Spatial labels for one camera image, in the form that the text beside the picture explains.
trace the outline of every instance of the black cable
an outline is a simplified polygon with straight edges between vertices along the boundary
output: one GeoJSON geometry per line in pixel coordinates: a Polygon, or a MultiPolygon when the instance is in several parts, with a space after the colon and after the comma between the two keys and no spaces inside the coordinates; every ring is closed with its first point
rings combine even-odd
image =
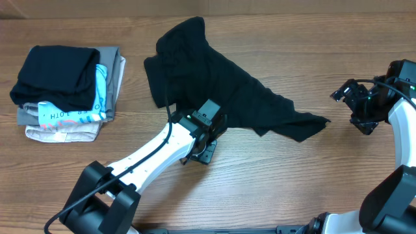
{"type": "Polygon", "coordinates": [[[157,146],[157,148],[155,150],[153,150],[151,153],[149,153],[148,155],[146,155],[143,159],[139,160],[138,162],[136,162],[134,165],[130,166],[128,169],[124,170],[119,175],[113,177],[112,179],[110,179],[106,183],[104,183],[101,186],[97,187],[96,189],[94,189],[93,191],[91,191],[90,193],[88,193],[87,195],[83,196],[79,200],[75,201],[74,203],[72,203],[71,205],[67,206],[65,209],[61,210],[59,213],[57,213],[56,215],[54,215],[51,219],[49,219],[46,222],[46,224],[44,226],[45,234],[52,234],[52,233],[49,232],[49,227],[61,215],[63,215],[64,213],[67,213],[70,210],[72,210],[75,206],[79,205],[81,202],[83,202],[83,201],[91,198],[97,192],[107,189],[114,182],[116,182],[117,180],[119,180],[119,178],[121,178],[124,175],[130,173],[137,166],[139,166],[140,164],[142,164],[144,161],[148,160],[151,156],[153,156],[155,153],[157,153],[168,142],[168,140],[170,138],[170,134],[172,133],[172,116],[170,114],[169,102],[168,102],[168,92],[167,92],[167,90],[168,90],[168,84],[166,84],[166,87],[165,88],[166,88],[166,90],[165,90],[164,101],[165,101],[165,105],[166,105],[166,111],[168,113],[169,132],[168,132],[166,138],[163,140],[163,142],[159,146],[157,146]]]}
{"type": "Polygon", "coordinates": [[[356,81],[357,82],[373,83],[373,84],[376,84],[376,85],[380,85],[380,86],[389,88],[392,91],[396,92],[398,95],[400,95],[402,98],[404,98],[406,101],[408,101],[409,104],[416,110],[416,104],[414,102],[412,102],[412,100],[410,99],[410,97],[406,96],[401,91],[399,91],[397,88],[395,88],[395,87],[393,87],[393,86],[391,86],[389,84],[385,84],[383,82],[379,82],[379,81],[375,81],[375,80],[368,80],[368,79],[358,79],[356,81]]]}

